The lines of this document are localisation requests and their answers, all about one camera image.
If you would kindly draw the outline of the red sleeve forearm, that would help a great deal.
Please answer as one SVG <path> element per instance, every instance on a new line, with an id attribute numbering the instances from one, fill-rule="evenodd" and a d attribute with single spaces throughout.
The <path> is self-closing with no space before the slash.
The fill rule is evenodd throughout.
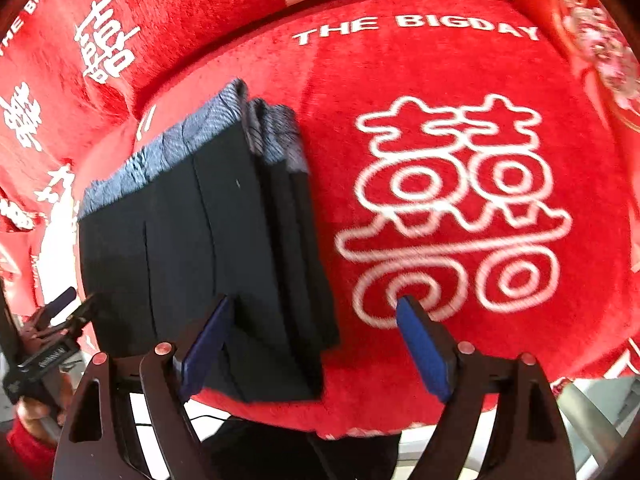
<path id="1" fill-rule="evenodd" d="M 28 473 L 31 479 L 51 479 L 56 446 L 30 434 L 17 418 L 11 430 L 1 437 L 8 446 L 10 457 L 16 460 L 18 469 Z"/>

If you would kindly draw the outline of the person's left hand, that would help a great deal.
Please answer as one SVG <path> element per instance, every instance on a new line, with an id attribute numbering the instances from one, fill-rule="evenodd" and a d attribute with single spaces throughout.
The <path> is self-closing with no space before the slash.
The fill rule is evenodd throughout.
<path id="1" fill-rule="evenodd" d="M 58 333 L 48 334 L 48 329 L 49 326 L 35 330 L 31 316 L 18 332 L 21 353 L 17 363 L 26 387 L 17 403 L 17 415 L 30 434 L 57 445 L 72 400 L 73 386 L 70 376 L 61 370 L 60 358 L 45 368 L 38 366 L 44 360 L 39 353 L 58 336 Z"/>

